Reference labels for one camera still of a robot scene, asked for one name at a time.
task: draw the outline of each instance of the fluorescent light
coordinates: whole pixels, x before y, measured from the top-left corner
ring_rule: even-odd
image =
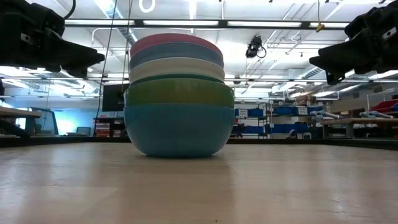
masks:
[[[1,77],[3,80],[39,80],[39,77]]]
[[[144,21],[144,25],[154,26],[217,26],[218,21]]]
[[[235,88],[236,93],[241,93],[246,91],[247,93],[270,93],[272,91],[271,88]]]
[[[361,85],[361,84],[359,84],[359,85],[354,85],[354,86],[350,86],[350,87],[347,87],[347,88],[344,88],[344,89],[340,90],[340,92],[350,91],[350,90],[352,90],[353,88],[356,88],[356,87],[358,87],[358,86],[360,86],[360,85]]]
[[[50,78],[50,77],[47,77],[47,78],[45,78],[45,79],[51,79],[51,80],[83,80],[83,78],[73,78],[73,77],[70,77],[70,78],[68,78],[68,77],[63,77],[63,78]]]
[[[24,83],[21,83],[20,80],[3,80],[2,82],[21,88],[29,88],[29,86],[25,85]]]
[[[132,37],[132,39],[135,41],[135,42],[137,42],[137,37],[134,35],[134,33],[131,31],[131,29],[129,30],[130,31],[130,35],[131,35],[131,37]]]
[[[305,95],[308,95],[308,94],[310,94],[311,93],[311,91],[307,91],[307,92],[305,92],[305,93],[293,93],[293,94],[291,94],[291,98],[296,98],[296,97],[299,97],[299,96],[305,96]]]
[[[143,0],[139,0],[138,6],[139,6],[139,9],[141,10],[141,12],[143,12],[143,13],[152,12],[152,11],[155,9],[156,1],[155,1],[155,0],[152,0],[152,1],[151,1],[151,5],[150,5],[150,7],[149,7],[148,9],[144,8]]]
[[[395,75],[396,73],[398,73],[398,70],[391,70],[391,71],[384,72],[381,74],[372,75],[370,78],[375,78],[375,79],[376,78],[385,78],[385,77],[388,77],[391,75]]]
[[[324,91],[324,92],[320,92],[320,93],[314,94],[312,96],[323,97],[323,96],[327,96],[327,95],[330,95],[330,94],[333,94],[333,93],[335,93],[335,91]]]
[[[112,19],[67,19],[65,20],[65,25],[101,25],[110,26],[112,24]],[[127,26],[134,25],[135,22],[127,19],[115,19],[113,25],[116,26]]]
[[[345,28],[349,23],[348,22],[322,22],[326,28]],[[316,28],[318,27],[317,22],[311,22],[310,27]]]
[[[301,22],[256,22],[256,21],[229,21],[228,26],[256,26],[256,27],[300,27]]]
[[[354,74],[355,74],[354,70],[351,70],[351,71],[349,71],[349,72],[346,73],[346,78],[347,78],[347,77],[350,77],[350,76],[352,76],[352,75],[354,75]]]

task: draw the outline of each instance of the blue bin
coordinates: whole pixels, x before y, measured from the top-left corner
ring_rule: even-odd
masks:
[[[258,134],[264,133],[264,128],[262,126],[246,126],[242,133],[246,134]]]
[[[292,107],[289,106],[280,106],[274,109],[274,113],[277,115],[289,115],[292,114]]]
[[[294,124],[294,129],[297,131],[297,133],[302,133],[301,124]]]
[[[296,130],[295,124],[284,124],[284,133],[289,133],[293,129]]]
[[[248,115],[253,117],[253,116],[258,116],[258,117],[262,117],[264,116],[264,110],[262,109],[251,109],[248,111]]]
[[[308,131],[308,125],[307,124],[300,124],[300,133],[306,133]]]
[[[272,128],[272,133],[283,133],[284,125],[283,124],[274,124],[274,128]]]

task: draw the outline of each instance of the cable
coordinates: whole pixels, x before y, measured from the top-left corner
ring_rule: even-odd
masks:
[[[300,32],[301,32],[301,30],[299,30],[292,38],[290,38],[291,41],[297,42],[297,41],[301,40],[301,36],[300,36],[300,39],[299,39],[299,40],[295,40],[295,39],[294,39],[294,37],[298,36]]]
[[[318,0],[318,24],[321,24],[320,8],[321,8],[321,3]]]
[[[267,56],[267,50],[266,50],[263,46],[261,46],[261,48],[264,50],[265,54],[264,54],[264,56],[260,57],[260,56],[258,55],[258,53],[257,53],[257,57],[259,57],[259,58],[265,58],[265,57]]]
[[[101,106],[101,87],[102,87],[102,81],[104,79],[106,60],[108,59],[109,46],[111,45],[112,30],[113,30],[112,28],[113,28],[114,15],[115,15],[115,12],[116,12],[116,6],[117,5],[118,5],[118,0],[115,0],[114,7],[113,7],[113,15],[112,15],[111,27],[110,27],[110,31],[109,31],[108,46],[106,47],[104,68],[102,69],[101,82],[99,83],[98,109],[97,109],[97,115],[95,116],[95,122],[94,122],[94,136],[96,136],[95,131],[96,131],[96,128],[97,128],[98,113],[100,112],[100,106]]]
[[[47,100],[46,100],[46,102],[45,102],[45,109],[46,109],[46,110],[49,108],[51,78],[52,78],[52,73],[50,74],[49,89],[47,90]],[[43,118],[43,129],[44,129],[44,127],[45,127],[45,121],[46,121],[46,120],[47,120],[47,112],[45,113],[45,116],[44,116],[44,118]]]
[[[127,33],[130,33],[130,15],[131,15],[131,8],[132,8],[132,0],[129,0],[129,17],[128,17],[128,23],[127,23]],[[129,46],[129,38],[126,39],[126,48],[125,48],[125,54],[124,54],[124,62],[123,62],[123,79],[122,79],[122,94],[123,94],[123,85],[124,85],[124,72],[126,69],[126,56],[127,56],[127,62],[130,65],[130,59],[129,59],[129,51],[128,51],[128,46]]]
[[[76,9],[76,0],[73,0],[72,8],[70,9],[70,12],[64,17],[64,19],[68,19],[75,12],[75,9]]]

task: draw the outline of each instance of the wooden table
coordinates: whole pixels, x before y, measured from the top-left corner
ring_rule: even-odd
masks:
[[[157,159],[131,143],[0,150],[1,223],[397,223],[398,152],[227,144]]]
[[[0,128],[16,136],[29,138],[34,135],[35,118],[40,118],[41,116],[42,113],[37,111],[24,111],[0,106],[0,118],[26,118],[25,130],[3,119],[0,119]]]
[[[328,126],[333,124],[345,124],[346,125],[346,137],[354,138],[354,124],[378,124],[385,126],[398,126],[398,119],[387,119],[387,118],[344,118],[344,119],[333,119],[321,121],[323,125],[323,138],[325,139],[328,135]]]

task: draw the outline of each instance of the bowl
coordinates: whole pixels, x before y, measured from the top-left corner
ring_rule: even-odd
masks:
[[[196,103],[234,108],[234,91],[224,83],[196,78],[165,78],[131,85],[125,106],[151,103]]]
[[[226,144],[234,109],[177,103],[127,106],[124,122],[130,140],[148,156],[208,157]]]
[[[201,80],[209,80],[213,82],[218,82],[224,84],[223,81],[218,80],[216,78],[211,78],[211,77],[206,77],[203,75],[189,75],[189,74],[168,74],[168,75],[158,75],[155,77],[148,77],[148,78],[141,78],[140,80],[137,80],[133,83],[130,83],[130,86],[133,86],[138,83],[143,83],[147,81],[152,81],[152,80],[161,80],[161,79],[166,79],[166,78],[196,78],[196,79],[201,79]]]
[[[129,74],[130,83],[143,78],[168,74],[201,75],[224,81],[224,70],[211,62],[197,58],[163,58],[142,63]]]
[[[135,54],[130,60],[130,70],[151,60],[174,57],[202,59],[224,68],[223,58],[214,50],[198,44],[171,42],[154,45]]]
[[[187,34],[154,34],[144,37],[138,40],[131,47],[130,57],[135,56],[135,54],[139,53],[141,50],[144,50],[148,47],[152,47],[158,44],[169,43],[169,42],[186,42],[186,43],[202,45],[211,50],[214,50],[218,55],[221,56],[221,58],[223,58],[223,53],[221,53],[221,51],[217,46],[215,46],[214,44],[205,39]]]

